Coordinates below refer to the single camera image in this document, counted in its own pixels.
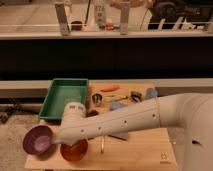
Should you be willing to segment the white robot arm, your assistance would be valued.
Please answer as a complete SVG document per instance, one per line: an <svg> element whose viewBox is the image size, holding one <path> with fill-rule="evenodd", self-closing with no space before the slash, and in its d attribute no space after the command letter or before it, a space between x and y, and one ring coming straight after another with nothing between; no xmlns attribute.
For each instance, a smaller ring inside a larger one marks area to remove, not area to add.
<svg viewBox="0 0 213 171"><path fill-rule="evenodd" d="M213 93L151 98L105 114L86 117L77 102L62 117L59 144L98 136L179 127L185 130L182 171L213 171Z"/></svg>

